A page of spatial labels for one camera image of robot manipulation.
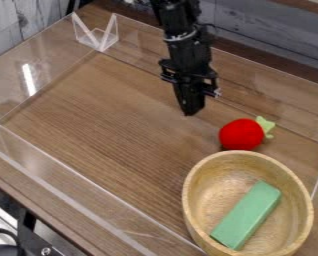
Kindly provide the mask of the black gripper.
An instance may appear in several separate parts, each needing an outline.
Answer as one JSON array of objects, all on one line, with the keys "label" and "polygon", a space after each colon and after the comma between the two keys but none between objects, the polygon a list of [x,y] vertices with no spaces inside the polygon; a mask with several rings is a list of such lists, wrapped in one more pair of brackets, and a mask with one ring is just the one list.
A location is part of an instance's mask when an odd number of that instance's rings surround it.
[{"label": "black gripper", "polygon": [[161,78],[174,85],[177,100],[187,116],[206,105],[206,97],[218,98],[218,74],[211,68],[211,37],[206,29],[166,36],[170,57],[159,61]]}]

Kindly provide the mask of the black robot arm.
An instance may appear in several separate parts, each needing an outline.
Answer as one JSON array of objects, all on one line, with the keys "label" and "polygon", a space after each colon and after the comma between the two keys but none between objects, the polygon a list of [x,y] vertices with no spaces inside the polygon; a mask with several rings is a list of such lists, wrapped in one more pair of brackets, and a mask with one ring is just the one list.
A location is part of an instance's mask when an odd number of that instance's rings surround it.
[{"label": "black robot arm", "polygon": [[218,73],[211,68],[211,42],[207,27],[201,23],[199,0],[150,0],[163,28],[170,58],[162,59],[161,78],[173,84],[175,97],[186,116],[197,114],[206,97],[218,97]]}]

